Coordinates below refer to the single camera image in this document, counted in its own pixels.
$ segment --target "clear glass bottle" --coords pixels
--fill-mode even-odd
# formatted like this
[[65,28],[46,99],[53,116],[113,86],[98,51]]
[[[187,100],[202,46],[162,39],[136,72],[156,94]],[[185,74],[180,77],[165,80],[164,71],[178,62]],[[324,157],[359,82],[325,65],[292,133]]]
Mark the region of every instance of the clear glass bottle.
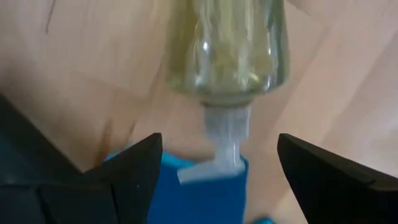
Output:
[[256,95],[283,84],[289,74],[283,0],[172,4],[167,83],[205,106],[206,132],[219,148],[235,148],[233,155],[216,151],[216,157],[233,157],[235,165],[242,164],[237,155],[239,143],[248,136],[248,105]]

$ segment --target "black plastic part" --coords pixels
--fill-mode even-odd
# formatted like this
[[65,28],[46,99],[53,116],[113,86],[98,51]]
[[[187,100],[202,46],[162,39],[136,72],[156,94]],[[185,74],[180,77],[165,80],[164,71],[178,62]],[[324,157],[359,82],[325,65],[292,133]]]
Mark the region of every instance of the black plastic part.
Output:
[[78,174],[79,170],[0,96],[0,184],[40,184]]
[[398,179],[288,134],[277,150],[309,223],[398,223]]
[[0,223],[48,224],[34,188],[0,186]]
[[0,185],[0,223],[145,223],[161,158],[153,134],[62,184]]
[[0,96],[0,223],[145,223],[162,150],[153,134],[82,174]]
[[111,188],[106,185],[68,187],[45,185],[38,189],[42,213],[56,224],[118,224]]
[[79,182],[111,185],[120,224],[145,223],[162,158],[162,135],[153,134],[101,166]]

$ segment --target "blue cloth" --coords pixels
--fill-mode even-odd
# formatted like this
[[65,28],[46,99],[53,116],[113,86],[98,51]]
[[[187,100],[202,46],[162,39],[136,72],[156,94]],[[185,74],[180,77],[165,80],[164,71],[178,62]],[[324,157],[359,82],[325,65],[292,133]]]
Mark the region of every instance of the blue cloth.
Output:
[[[246,204],[246,170],[227,179],[180,185],[177,171],[195,165],[166,152],[150,205],[148,224],[242,224]],[[255,224],[274,224],[265,218]]]

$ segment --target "wooden floor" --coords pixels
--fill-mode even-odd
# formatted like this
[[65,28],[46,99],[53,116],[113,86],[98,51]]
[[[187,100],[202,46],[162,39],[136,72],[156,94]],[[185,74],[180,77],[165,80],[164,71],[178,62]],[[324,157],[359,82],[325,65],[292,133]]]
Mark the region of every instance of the wooden floor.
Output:
[[[0,1],[0,92],[82,170],[161,132],[211,157],[195,100],[164,85],[160,0]],[[246,220],[305,223],[275,145],[290,133],[398,176],[398,1],[289,0],[291,79],[253,104]]]

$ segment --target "yellow liquid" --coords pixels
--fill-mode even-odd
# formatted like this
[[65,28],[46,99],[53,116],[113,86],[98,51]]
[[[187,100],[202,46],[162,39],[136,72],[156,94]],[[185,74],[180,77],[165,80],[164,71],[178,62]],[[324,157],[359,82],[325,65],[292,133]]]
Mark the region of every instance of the yellow liquid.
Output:
[[174,0],[167,83],[212,105],[249,103],[286,81],[281,0]]

